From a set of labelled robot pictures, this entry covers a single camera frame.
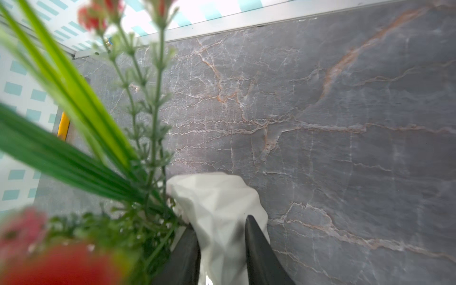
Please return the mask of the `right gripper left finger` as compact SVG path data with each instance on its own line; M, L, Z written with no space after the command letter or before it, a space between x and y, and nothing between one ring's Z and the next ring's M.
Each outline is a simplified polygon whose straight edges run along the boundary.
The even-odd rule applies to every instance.
M197 285L200 277L201 251L197 234L189 224L164 269L152 285Z

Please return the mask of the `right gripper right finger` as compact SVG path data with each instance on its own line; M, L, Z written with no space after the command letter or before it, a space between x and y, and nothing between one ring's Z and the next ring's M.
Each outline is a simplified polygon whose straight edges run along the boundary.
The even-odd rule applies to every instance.
M294 285L276 257L255 217L247 216L245 244L250 285Z

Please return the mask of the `pink flower pot back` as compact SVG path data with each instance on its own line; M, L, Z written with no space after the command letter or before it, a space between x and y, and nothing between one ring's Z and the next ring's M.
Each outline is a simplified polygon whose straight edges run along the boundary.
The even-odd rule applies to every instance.
M248 284L245 223L255 213L258 193L234 175L184 175L168 179L173 154L165 149L170 130L159 110L171 98L163 89L175 49L165 31L178 8L173 1L147 1L159 38L151 45L152 65L141 68L134 35L122 27L122 1L90 1L78 22L98 38L116 27L103 47L118 75L116 87L143 99L129 99L132 129L122 131L96 92L66 57L28 1L19 6L38 35L34 43L2 5L12 35L1 33L8 49L69 115L89 144L85 154L56 135L1 105L1 150L45 175L118 206L48 218L34 207L8 216L1 225L1 283L4 285L151 285L191 224L201 251L199 281L226 278Z

